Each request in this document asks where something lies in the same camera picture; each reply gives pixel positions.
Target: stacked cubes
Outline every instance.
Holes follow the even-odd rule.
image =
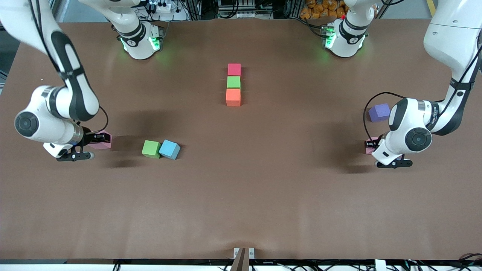
[[[228,64],[228,85],[226,89],[226,105],[241,106],[241,64]]]

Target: cable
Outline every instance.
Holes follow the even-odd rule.
[[[365,132],[366,132],[366,135],[368,136],[368,140],[371,140],[372,137],[370,136],[370,133],[368,132],[368,129],[366,128],[366,122],[365,122],[366,109],[368,108],[368,105],[370,104],[370,102],[373,101],[373,99],[375,99],[376,97],[378,97],[380,95],[383,95],[383,94],[390,94],[390,95],[396,96],[396,97],[401,98],[401,99],[406,98],[402,95],[398,95],[398,94],[395,94],[393,92],[385,91],[385,92],[380,92],[380,93],[376,94],[370,100],[368,100],[368,103],[366,103],[365,108],[363,109],[363,127],[365,128]]]
[[[50,54],[50,51],[49,49],[47,48],[47,44],[45,43],[45,38],[43,37],[43,29],[42,29],[42,16],[40,14],[40,3],[39,3],[39,0],[36,0],[36,5],[37,5],[37,16],[35,16],[35,12],[34,12],[34,9],[33,9],[33,2],[32,0],[29,0],[28,1],[29,4],[30,4],[30,13],[32,14],[32,17],[34,19],[34,23],[35,23],[35,27],[37,28],[37,32],[39,33],[39,36],[40,36],[40,40],[42,41],[42,44],[43,44],[43,47],[45,48],[45,51],[47,53],[47,56],[49,57],[50,61],[52,62],[54,68],[55,68],[55,71],[57,72],[60,72],[60,69],[57,65],[57,63],[54,61],[54,58],[52,57],[52,55]]]
[[[236,13],[238,13],[239,6],[240,6],[239,1],[233,0],[233,10],[231,11],[231,13],[227,17],[223,17],[221,15],[218,15],[219,18],[230,19],[230,18],[234,17],[234,15],[236,15]]]
[[[107,112],[102,108],[102,106],[99,106],[99,108],[104,112],[104,115],[106,116],[106,124],[104,125],[104,127],[102,127],[102,129],[85,133],[86,135],[92,135],[92,134],[98,133],[100,131],[103,131],[107,128],[107,125],[109,124],[109,116],[107,115]]]
[[[396,5],[396,4],[400,4],[400,3],[402,3],[403,1],[405,1],[405,0],[399,0],[399,1],[395,2],[395,3],[387,3],[387,2],[385,2],[384,0],[382,0],[382,3],[383,3],[384,5],[386,5],[386,6],[393,6],[393,5]]]
[[[121,270],[121,264],[119,260],[116,260],[116,263],[114,264],[114,268],[112,268],[112,271],[119,271]]]
[[[472,64],[474,64],[475,60],[477,59],[477,57],[479,57],[480,53],[482,52],[482,46],[478,49],[477,53],[475,54],[475,57],[472,59],[472,61],[470,62],[469,66],[467,67],[467,69],[465,69],[464,73],[462,74],[462,77],[460,77],[460,80],[458,81],[458,83],[461,83],[462,80],[464,79],[465,75],[467,74],[467,72],[469,71],[470,67],[472,66]],[[452,93],[452,95],[450,96],[450,99],[449,101],[447,102],[447,104],[445,105],[445,108],[442,110],[442,112],[440,113],[439,116],[442,116],[442,114],[447,110],[447,108],[449,107],[449,104],[450,102],[452,101],[452,99],[455,97],[455,94],[456,94],[457,90],[454,89],[454,93]]]
[[[311,25],[308,23],[308,20],[305,20],[305,21],[306,21],[306,24],[307,24],[308,28],[311,30],[311,32],[312,32],[313,34],[317,35],[317,36],[320,37],[320,38],[329,38],[329,37],[330,37],[330,36],[327,36],[327,35],[321,35],[321,34],[316,33],[316,32],[313,30],[313,28],[311,28]]]
[[[196,13],[191,12],[189,9],[187,9],[187,7],[184,5],[184,2],[183,2],[182,0],[181,0],[181,5],[182,5],[182,7],[184,8],[184,12],[185,12],[186,15],[189,17],[190,20],[192,20],[192,19],[191,19],[191,16],[192,16],[192,15],[197,16]]]
[[[481,253],[469,254],[469,255],[467,255],[467,256],[465,256],[465,257],[463,257],[463,258],[460,258],[459,261],[464,261],[464,260],[470,259],[470,258],[475,257],[475,256],[482,256],[482,254],[481,254]]]
[[[321,27],[322,27],[322,26],[316,26],[316,25],[309,24],[308,21],[305,22],[305,21],[301,20],[301,19],[298,18],[298,17],[289,17],[288,19],[295,19],[296,21],[298,21],[298,22],[300,22],[300,23],[302,23],[302,24],[304,24],[304,25],[308,25],[308,26],[310,26],[310,27],[312,27],[312,28],[321,29]]]

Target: power strip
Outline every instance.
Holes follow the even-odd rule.
[[[172,4],[167,4],[165,7],[163,6],[157,7],[156,11],[159,13],[171,13],[171,7],[172,7]]]

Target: blue cube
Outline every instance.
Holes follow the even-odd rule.
[[[161,145],[161,149],[159,149],[159,153],[164,157],[176,160],[180,150],[181,147],[178,144],[165,139]]]

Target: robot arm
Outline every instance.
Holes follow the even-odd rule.
[[[15,118],[17,132],[44,142],[44,148],[56,158],[80,142],[87,145],[93,135],[73,120],[93,118],[99,101],[72,42],[55,22],[47,1],[0,0],[0,20],[10,35],[48,55],[65,83],[62,87],[35,89],[27,108]]]
[[[146,59],[161,49],[163,28],[141,22],[131,8],[140,0],[79,0],[104,15],[116,28],[124,50],[134,59]]]
[[[378,0],[345,0],[349,7],[344,19],[336,19],[328,26],[325,48],[340,57],[353,56],[363,45],[366,30],[375,16],[373,5]]]
[[[440,1],[424,38],[427,53],[447,65],[452,79],[440,102],[405,98],[391,110],[390,131],[379,138],[372,155],[383,165],[403,154],[419,153],[432,143],[432,134],[455,131],[481,66],[482,2]]]

